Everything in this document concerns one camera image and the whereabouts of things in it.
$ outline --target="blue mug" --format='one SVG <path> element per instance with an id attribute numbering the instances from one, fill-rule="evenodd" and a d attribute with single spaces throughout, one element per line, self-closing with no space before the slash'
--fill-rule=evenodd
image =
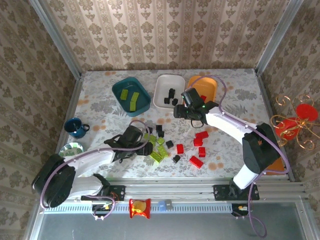
<path id="1" fill-rule="evenodd" d="M 89 129 L 90 126 L 88 124 L 82 124 L 81 120 L 77 117 L 70 118 L 64 124 L 64 130 L 75 139 L 83 138 Z"/>

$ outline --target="red and yellow object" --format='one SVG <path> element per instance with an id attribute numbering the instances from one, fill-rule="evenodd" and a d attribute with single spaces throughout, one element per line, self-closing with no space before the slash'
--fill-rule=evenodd
<path id="1" fill-rule="evenodd" d="M 301 102 L 297 107 L 293 105 L 293 102 L 288 96 L 283 96 L 282 100 L 279 101 L 279 97 L 275 100 L 280 106 L 286 106 L 287 103 L 290 103 L 292 108 L 295 111 L 296 117 L 285 117 L 282 115 L 274 115 L 271 117 L 270 122 L 275 128 L 275 133 L 280 137 L 278 141 L 279 146 L 284 146 L 288 141 L 293 139 L 299 144 L 299 146 L 306 150 L 313 150 L 315 148 L 315 143 L 311 139 L 306 139 L 304 142 L 300 142 L 299 133 L 303 130 L 309 131 L 313 136 L 316 136 L 320 139 L 320 136 L 315 134 L 312 131 L 314 123 L 318 118 L 318 112 L 314 108 L 314 100 L 308 95 L 300 95 L 298 97 Z"/>
<path id="2" fill-rule="evenodd" d="M 147 200 L 129 200 L 129 213 L 130 218 L 132 219 L 134 216 L 143 216 L 147 219 L 150 219 L 150 206 L 151 199 Z"/>

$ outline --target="small bowl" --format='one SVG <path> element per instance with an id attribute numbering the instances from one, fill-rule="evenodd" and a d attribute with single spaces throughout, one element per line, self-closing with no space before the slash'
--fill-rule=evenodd
<path id="1" fill-rule="evenodd" d="M 128 89 L 128 96 L 126 100 L 120 99 L 123 89 Z M 120 106 L 129 117 L 136 117 L 150 108 L 151 98 L 142 84 L 135 77 L 127 77 L 118 81 L 112 86 L 112 92 Z M 130 111 L 130 100 L 134 92 L 139 93 L 139 97 L 136 101 L 135 111 Z"/>
<path id="2" fill-rule="evenodd" d="M 198 78 L 201 78 L 201 76 L 195 75 L 195 76 L 191 77 L 189 80 L 187 89 Z M 216 80 L 214 80 L 210 77 L 204 77 L 204 78 L 200 79 L 199 81 L 197 81 L 192 87 L 197 91 L 199 96 L 206 97 L 206 99 L 204 101 L 205 103 L 207 103 L 209 101 L 212 101 L 212 102 L 215 101 L 217 87 L 218 87 Z"/>
<path id="3" fill-rule="evenodd" d="M 69 142 L 61 148 L 58 155 L 60 157 L 74 156 L 83 153 L 84 147 L 78 142 Z"/>
<path id="4" fill-rule="evenodd" d="M 182 104 L 183 99 L 181 94 L 185 91 L 186 81 L 182 76 L 164 74 L 158 77 L 155 85 L 153 104 L 159 110 L 173 113 L 174 107 L 172 105 L 172 99 L 169 104 L 165 104 L 165 98 L 169 96 L 169 90 L 174 89 L 174 98 L 178 99 L 177 104 Z"/>

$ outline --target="white tray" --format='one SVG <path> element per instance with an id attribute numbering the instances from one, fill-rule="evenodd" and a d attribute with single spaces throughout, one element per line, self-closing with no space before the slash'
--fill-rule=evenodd
<path id="1" fill-rule="evenodd" d="M 169 96 L 170 89 L 175 89 L 174 98 L 178 99 L 177 104 L 182 104 L 181 94 L 185 91 L 185 84 L 185 79 L 179 75 L 164 74 L 159 76 L 155 85 L 153 104 L 159 110 L 173 113 L 175 106 L 172 105 L 172 99 L 169 104 L 165 104 L 165 98 Z"/>

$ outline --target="blue block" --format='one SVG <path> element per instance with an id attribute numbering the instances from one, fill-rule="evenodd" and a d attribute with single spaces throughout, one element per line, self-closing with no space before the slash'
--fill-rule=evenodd
<path id="1" fill-rule="evenodd" d="M 159 201 L 158 207 L 160 212 L 165 212 L 167 210 L 165 201 Z"/>

